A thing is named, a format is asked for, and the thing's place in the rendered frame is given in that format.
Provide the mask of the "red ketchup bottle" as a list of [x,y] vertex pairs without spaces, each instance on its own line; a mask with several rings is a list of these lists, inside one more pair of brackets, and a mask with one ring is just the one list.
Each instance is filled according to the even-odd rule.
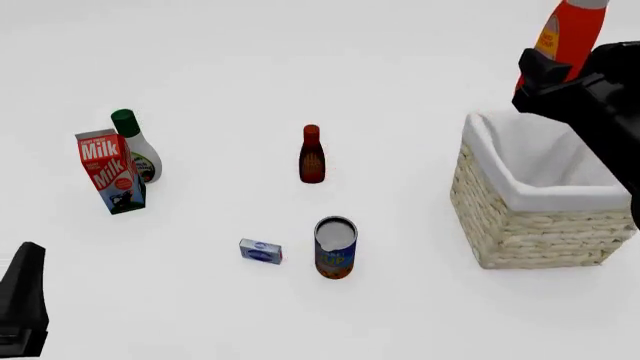
[[561,0],[531,47],[573,66],[564,83],[584,77],[581,71],[600,35],[609,2]]

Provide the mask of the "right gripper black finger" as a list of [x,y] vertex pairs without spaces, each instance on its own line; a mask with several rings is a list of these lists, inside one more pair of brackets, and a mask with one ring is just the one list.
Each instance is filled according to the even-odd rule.
[[640,77],[640,41],[596,47],[585,63],[585,71],[605,77]]
[[520,56],[518,66],[520,79],[517,89],[545,89],[564,83],[573,66],[549,59],[534,48],[526,48]]

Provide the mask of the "dark brown sauce bottle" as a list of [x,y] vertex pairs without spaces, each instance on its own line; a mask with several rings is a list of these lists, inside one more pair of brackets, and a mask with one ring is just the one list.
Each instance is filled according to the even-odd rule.
[[299,156],[299,176],[302,182],[317,184],[323,182],[326,173],[324,151],[320,143],[320,129],[317,125],[303,128],[303,144]]

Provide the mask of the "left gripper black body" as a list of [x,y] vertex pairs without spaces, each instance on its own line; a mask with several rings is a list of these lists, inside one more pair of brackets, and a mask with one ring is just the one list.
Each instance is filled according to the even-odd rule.
[[39,357],[47,336],[46,330],[0,328],[0,357]]

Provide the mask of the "red milk carton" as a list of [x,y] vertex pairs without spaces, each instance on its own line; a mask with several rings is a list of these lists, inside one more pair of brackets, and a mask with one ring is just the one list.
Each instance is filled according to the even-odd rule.
[[144,209],[146,185],[126,140],[114,129],[76,134],[86,173],[112,215]]

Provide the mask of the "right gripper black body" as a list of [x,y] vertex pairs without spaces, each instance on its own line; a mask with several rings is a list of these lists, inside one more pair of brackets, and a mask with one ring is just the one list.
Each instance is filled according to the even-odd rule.
[[611,122],[620,115],[610,103],[617,87],[604,74],[589,74],[569,83],[534,89],[518,89],[512,104],[520,113],[531,113],[581,128]]

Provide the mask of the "wicker basket with white liner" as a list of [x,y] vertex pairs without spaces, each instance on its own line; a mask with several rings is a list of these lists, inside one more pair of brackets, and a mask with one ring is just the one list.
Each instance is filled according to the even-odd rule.
[[636,233],[631,196],[568,126],[474,112],[450,199],[484,269],[597,266]]

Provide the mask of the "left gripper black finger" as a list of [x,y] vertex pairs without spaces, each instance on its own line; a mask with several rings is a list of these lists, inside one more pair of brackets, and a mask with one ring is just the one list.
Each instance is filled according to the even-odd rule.
[[43,290],[46,249],[24,242],[0,281],[0,327],[46,331]]

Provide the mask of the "blue soup can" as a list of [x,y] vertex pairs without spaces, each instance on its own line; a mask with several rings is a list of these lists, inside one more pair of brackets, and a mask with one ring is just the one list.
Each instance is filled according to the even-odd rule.
[[349,275],[354,267],[357,239],[357,227],[347,218],[330,216],[319,221],[314,229],[317,271],[333,280]]

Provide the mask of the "white bottle with green cap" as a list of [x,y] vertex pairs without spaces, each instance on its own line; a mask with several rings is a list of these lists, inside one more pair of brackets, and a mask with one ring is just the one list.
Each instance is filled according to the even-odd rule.
[[142,134],[136,116],[132,110],[120,109],[111,114],[111,120],[126,140],[138,173],[146,184],[156,182],[162,175],[162,161],[150,143]]

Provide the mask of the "small blue printed box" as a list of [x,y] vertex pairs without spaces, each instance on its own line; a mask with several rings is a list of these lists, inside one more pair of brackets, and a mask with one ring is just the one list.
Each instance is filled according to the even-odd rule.
[[241,256],[245,259],[263,263],[280,265],[283,260],[282,247],[252,239],[241,239],[239,242]]

